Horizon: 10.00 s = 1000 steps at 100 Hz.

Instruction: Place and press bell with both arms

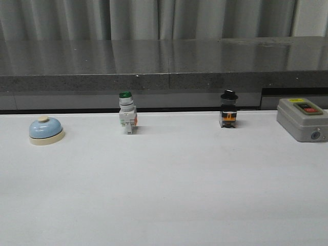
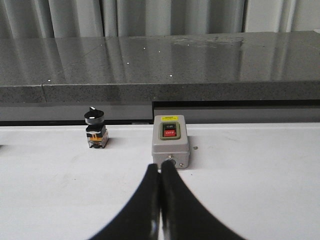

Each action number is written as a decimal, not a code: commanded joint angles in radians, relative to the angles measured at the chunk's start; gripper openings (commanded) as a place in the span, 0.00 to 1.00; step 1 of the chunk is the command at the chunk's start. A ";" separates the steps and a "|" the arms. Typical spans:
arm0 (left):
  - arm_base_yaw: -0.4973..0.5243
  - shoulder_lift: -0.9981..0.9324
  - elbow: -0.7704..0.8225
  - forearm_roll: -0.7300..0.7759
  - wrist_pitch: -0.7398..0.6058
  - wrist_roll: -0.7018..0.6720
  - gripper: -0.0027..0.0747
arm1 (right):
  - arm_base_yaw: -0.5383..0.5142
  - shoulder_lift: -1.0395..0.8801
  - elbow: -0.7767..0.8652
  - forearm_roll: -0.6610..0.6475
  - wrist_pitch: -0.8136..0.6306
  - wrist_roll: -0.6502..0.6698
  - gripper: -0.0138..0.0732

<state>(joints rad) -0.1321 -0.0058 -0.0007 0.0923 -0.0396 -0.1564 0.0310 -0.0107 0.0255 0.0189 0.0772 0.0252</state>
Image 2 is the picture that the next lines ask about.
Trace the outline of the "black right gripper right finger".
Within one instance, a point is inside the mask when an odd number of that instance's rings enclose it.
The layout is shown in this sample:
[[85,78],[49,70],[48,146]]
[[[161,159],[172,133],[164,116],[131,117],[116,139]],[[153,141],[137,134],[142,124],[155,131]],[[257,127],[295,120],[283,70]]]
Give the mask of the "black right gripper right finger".
[[161,208],[166,240],[242,240],[214,217],[186,186],[174,164],[161,164]]

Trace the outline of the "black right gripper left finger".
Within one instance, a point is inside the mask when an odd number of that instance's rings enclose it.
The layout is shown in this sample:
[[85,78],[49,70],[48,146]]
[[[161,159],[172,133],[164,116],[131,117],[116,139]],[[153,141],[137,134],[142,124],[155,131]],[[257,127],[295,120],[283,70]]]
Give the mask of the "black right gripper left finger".
[[157,240],[160,222],[159,185],[158,167],[150,164],[123,209],[91,239]]

